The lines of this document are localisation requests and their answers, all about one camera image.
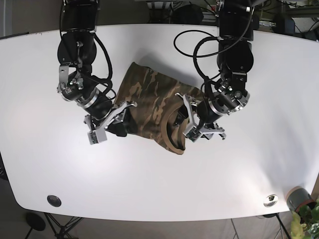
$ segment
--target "black stand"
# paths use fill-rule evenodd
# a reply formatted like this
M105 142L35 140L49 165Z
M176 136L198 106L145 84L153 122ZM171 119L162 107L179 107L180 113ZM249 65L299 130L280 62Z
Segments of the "black stand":
M79 224L80 221L82 221L83 218L79 218L79 217L72 217L70 219L70 221L62 226L50 213L44 213L46 219L48 220L50 227L52 228L53 232L54 232L54 236L57 239L65 239L64 236L67 236L67 238L71 238L71 239L77 239L77 238L73 238L72 236L70 236L69 231L71 231L76 225ZM55 230L51 220L60 228L60 232L57 233L57 231Z
M281 221L280 217L279 217L279 214L278 213L274 213L274 214L267 214L267 215L263 215L265 218L273 218L273 217L276 217L279 221L279 224L280 226L282 227L282 229L284 230L286 236L288 239L291 239L289 233L287 232L287 229L285 228L283 222Z
M28 234L26 235L25 239L27 239L32 232L33 229L36 231L43 231L45 229L45 222L44 220L35 213L27 213L25 215L26 223L31 227Z

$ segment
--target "white table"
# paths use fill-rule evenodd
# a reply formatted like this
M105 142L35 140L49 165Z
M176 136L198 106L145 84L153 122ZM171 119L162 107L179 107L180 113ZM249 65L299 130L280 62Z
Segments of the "white table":
M190 25L102 26L114 89L135 61L199 87L192 59L173 47ZM204 38L182 36L189 53ZM250 102L218 123L227 139L187 140L178 156L154 141L107 133L90 145L86 112L57 94L57 31L0 41L0 151L16 201L24 208L87 218L130 221L197 221L287 211L284 195L301 185L309 192L319 172L318 55L316 42L255 32L255 63L248 73ZM217 50L205 44L199 54ZM199 60L216 74L216 57ZM107 75L98 47L93 73ZM266 208L264 199L279 201ZM62 206L47 202L55 195Z

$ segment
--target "flower pot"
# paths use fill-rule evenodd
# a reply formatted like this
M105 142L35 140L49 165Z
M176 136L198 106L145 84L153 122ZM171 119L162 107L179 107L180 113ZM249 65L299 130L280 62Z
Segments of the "flower pot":
M316 201L311 195L302 187L295 187L289 191L285 197L287 206L291 211L299 213L300 207L308 205L313 209L316 205Z

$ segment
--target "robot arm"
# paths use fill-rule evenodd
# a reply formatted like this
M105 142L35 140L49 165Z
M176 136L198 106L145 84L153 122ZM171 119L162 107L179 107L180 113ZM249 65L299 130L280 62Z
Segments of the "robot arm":
M105 141L105 129L116 122L116 117L123 114L127 107L136 106L133 103L123 103L121 107L116 107L112 103L115 97L106 96L113 91L113 71L110 57L95 33L98 10L98 0L64 0L60 16L60 33L64 34L61 33L58 48L58 93L66 101L77 102L89 114L84 122L90 128L88 135L91 144ZM102 48L108 63L109 75L105 79L92 75L92 63L97 53L94 40ZM103 85L105 89L99 90L98 85Z
M181 110L187 112L182 115L190 118L184 134L193 142L200 137L211 139L214 134L219 134L225 139L225 130L219 127L216 121L224 115L243 109L248 103L249 93L245 85L247 73L254 62L249 43L253 41L251 20L253 6L260 1L217 0L216 16L219 21L220 37L211 35L201 40L194 54L187 55L193 58L197 72L204 79L202 86L205 87L205 95L201 102L187 95L179 95L184 101ZM60 34L61 43L58 48L60 62L58 93L67 101L76 101L78 106L89 113L84 122L90 129L88 135L91 144L105 141L105 130L118 128L118 124L126 119L127 107L137 106L134 102L123 102L115 106L112 103L114 97L106 96L112 91L113 72L110 57L95 34L98 10L98 0L64 0L61 7L60 33L65 34ZM97 51L94 40L101 46L108 63L109 75L105 79L92 75L92 63ZM217 82L213 81L214 78L209 79L205 76L197 63L197 58L203 57L197 55L199 48L211 40L219 42L219 51L206 55L218 55L220 74L216 77L220 76L220 79ZM75 71L69 74L69 68L75 68ZM105 90L100 91L98 85L103 85ZM199 123L195 121L194 108ZM126 136L129 131L125 126L121 128L121 132L115 134Z
M245 85L247 73L254 62L249 43L253 41L252 3L249 0L220 0L217 5L220 37L204 38L196 46L193 55L195 68L204 79L205 86L204 99L196 108L199 123L190 122L184 132L193 142L200 137L211 139L214 134L219 134L225 139L225 130L219 127L216 121L224 115L243 109L250 96ZM219 51L216 54L220 69L220 74L217 76L220 76L220 79L217 82L205 76L197 63L199 48L205 42L212 40L219 42ZM189 102L194 100L189 96L184 97ZM185 107L193 114L189 104L185 104Z

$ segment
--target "camouflage fabric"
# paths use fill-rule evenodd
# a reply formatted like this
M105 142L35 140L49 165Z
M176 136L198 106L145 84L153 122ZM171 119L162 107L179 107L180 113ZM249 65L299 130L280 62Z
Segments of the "camouflage fabric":
M115 104L135 101L136 108L129 108L138 125L137 135L155 140L165 149L183 154L185 150L185 130L188 119L173 126L183 100L176 96L188 94L201 97L196 87L181 83L150 68L132 63L120 86Z

